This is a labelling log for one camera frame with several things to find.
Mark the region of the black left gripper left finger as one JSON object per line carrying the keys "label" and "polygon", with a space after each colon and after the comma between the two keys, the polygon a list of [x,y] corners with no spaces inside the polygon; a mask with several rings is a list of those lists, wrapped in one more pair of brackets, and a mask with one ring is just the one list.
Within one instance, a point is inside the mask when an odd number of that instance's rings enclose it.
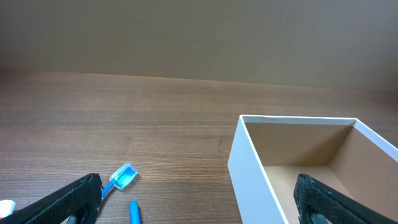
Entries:
{"label": "black left gripper left finger", "polygon": [[72,217],[75,223],[94,224],[102,202],[101,178],[90,173],[13,213],[2,224],[53,224]]}

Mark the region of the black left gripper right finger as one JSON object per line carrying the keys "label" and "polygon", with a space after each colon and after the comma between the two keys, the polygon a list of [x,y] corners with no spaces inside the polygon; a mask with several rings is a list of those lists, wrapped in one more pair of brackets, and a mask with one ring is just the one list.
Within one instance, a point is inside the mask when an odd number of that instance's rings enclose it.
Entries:
{"label": "black left gripper right finger", "polygon": [[294,200],[300,224],[397,224],[308,174],[298,175]]}

